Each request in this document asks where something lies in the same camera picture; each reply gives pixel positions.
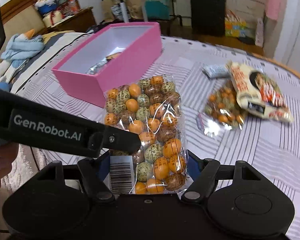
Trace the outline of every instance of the teal bag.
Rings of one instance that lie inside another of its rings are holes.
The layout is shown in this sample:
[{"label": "teal bag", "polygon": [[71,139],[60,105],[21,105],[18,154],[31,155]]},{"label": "teal bag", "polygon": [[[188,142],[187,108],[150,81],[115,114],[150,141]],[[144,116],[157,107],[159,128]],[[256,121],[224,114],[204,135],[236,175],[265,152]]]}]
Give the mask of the teal bag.
[{"label": "teal bag", "polygon": [[169,2],[170,0],[146,0],[145,8],[148,19],[169,20]]}]

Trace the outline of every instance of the black suitcase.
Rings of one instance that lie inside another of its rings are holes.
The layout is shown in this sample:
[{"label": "black suitcase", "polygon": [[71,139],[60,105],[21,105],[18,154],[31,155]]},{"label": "black suitcase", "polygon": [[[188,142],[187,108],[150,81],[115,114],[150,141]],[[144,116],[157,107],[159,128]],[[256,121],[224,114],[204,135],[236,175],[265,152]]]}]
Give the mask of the black suitcase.
[{"label": "black suitcase", "polygon": [[191,23],[196,33],[225,35],[226,0],[191,0]]}]

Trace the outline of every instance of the blue container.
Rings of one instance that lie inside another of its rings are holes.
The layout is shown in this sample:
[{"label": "blue container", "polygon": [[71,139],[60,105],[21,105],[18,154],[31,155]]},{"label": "blue container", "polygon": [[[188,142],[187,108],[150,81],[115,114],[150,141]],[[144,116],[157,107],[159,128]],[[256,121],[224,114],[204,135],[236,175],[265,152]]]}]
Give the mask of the blue container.
[{"label": "blue container", "polygon": [[50,5],[45,4],[41,7],[38,7],[38,11],[43,16],[46,13],[56,10],[57,8],[58,8],[58,3],[55,2],[54,4],[50,4]]},{"label": "blue container", "polygon": [[145,8],[149,19],[169,20],[169,1],[170,0],[146,0]]}]

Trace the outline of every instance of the person's hand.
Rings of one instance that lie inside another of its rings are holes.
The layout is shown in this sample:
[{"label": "person's hand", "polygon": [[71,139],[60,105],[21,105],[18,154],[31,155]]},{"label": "person's hand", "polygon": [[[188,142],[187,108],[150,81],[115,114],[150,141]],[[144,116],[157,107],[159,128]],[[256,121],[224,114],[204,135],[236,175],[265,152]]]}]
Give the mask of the person's hand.
[{"label": "person's hand", "polygon": [[12,169],[12,162],[18,155],[19,144],[7,143],[0,146],[0,187],[1,178],[8,175]]}]

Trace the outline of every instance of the screw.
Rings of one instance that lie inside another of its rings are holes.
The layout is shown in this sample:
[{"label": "screw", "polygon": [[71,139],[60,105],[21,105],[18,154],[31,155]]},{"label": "screw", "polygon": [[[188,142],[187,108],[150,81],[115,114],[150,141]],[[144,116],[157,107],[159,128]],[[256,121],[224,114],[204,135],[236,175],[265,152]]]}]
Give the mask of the screw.
[{"label": "screw", "polygon": [[200,194],[195,191],[189,191],[185,193],[185,197],[187,199],[198,199],[200,197]]}]

